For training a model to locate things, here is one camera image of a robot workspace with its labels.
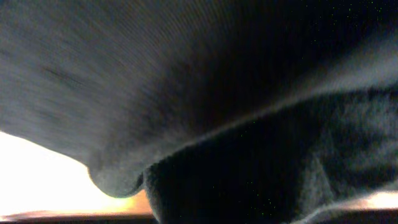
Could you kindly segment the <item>dark green cloth garment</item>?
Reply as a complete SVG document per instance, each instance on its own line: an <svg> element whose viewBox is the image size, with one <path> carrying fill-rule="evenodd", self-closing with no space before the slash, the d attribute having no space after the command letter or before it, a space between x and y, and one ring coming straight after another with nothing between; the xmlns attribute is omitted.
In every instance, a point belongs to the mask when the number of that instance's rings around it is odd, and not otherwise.
<svg viewBox="0 0 398 224"><path fill-rule="evenodd" d="M397 189L397 2L2 1L1 130L160 223L319 223Z"/></svg>

